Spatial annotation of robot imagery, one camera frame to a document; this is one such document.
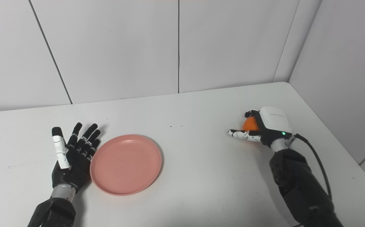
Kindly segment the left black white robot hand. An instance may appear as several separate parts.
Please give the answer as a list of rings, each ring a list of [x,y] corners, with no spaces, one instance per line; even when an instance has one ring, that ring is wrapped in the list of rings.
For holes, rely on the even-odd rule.
[[[52,171],[53,188],[60,184],[68,184],[75,188],[76,193],[78,193],[91,179],[91,161],[101,143],[98,138],[101,131],[98,129],[98,125],[93,123],[79,137],[82,126],[83,124],[78,122],[69,140],[65,143],[66,159],[70,167],[61,168],[58,162],[55,164]]]

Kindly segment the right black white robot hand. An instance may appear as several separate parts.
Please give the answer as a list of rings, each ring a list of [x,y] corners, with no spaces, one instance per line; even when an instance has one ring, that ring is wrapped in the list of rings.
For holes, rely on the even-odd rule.
[[[228,135],[269,147],[274,153],[291,148],[288,140],[293,132],[286,113],[279,108],[263,107],[245,113],[241,130],[230,129]]]

